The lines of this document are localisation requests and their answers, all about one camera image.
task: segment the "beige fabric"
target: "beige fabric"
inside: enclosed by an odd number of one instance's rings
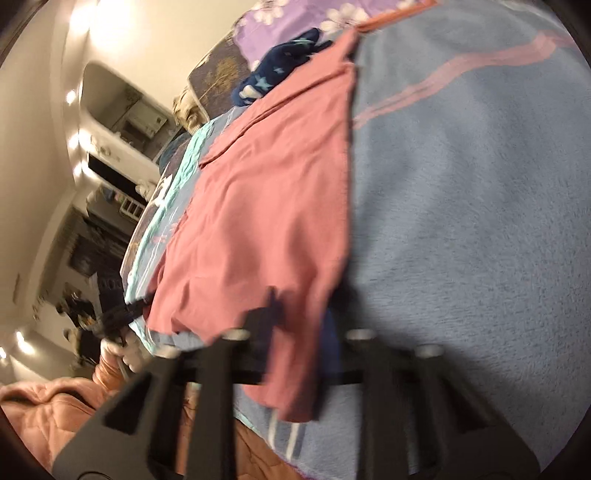
[[[203,124],[209,121],[207,112],[195,99],[189,86],[186,86],[180,95],[174,98],[173,114],[177,125],[185,127],[191,135],[194,135]]]
[[[93,379],[18,382],[0,388],[0,407],[26,447],[51,471],[61,449],[122,385],[117,358],[103,348]],[[197,393],[188,388],[179,430],[177,472],[184,473]],[[236,469],[241,480],[303,480],[254,432],[236,420]]]

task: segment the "star print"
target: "star print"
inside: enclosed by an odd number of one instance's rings
[[[259,87],[260,89],[263,89],[266,92],[269,91],[269,88],[271,88],[273,86],[273,85],[267,83],[267,77],[259,77],[258,75],[255,75],[255,78],[256,78],[255,87]]]
[[[295,43],[296,45],[310,45],[311,43],[315,43],[313,40],[308,40],[307,38],[296,38],[291,42]]]

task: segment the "light fixture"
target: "light fixture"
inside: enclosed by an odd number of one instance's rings
[[[76,132],[68,140],[68,147],[70,147],[70,150],[75,150],[76,148],[78,148],[78,145],[80,145],[80,139],[78,137],[78,132]]]
[[[72,170],[72,173],[74,174],[74,176],[76,178],[80,177],[80,175],[82,174],[82,162],[78,162],[76,164],[76,166],[74,167],[74,170]]]
[[[76,91],[75,90],[70,90],[67,94],[66,94],[66,103],[68,105],[73,104],[76,101]]]
[[[35,349],[30,343],[25,341],[25,337],[23,337],[21,332],[17,332],[17,345],[21,351],[27,355],[32,355],[35,353]]]
[[[87,130],[78,130],[78,142],[87,152],[94,152],[95,146],[92,144],[92,135]]]
[[[70,28],[74,33],[83,35],[90,30],[95,9],[96,5],[82,5],[74,10],[70,17]]]

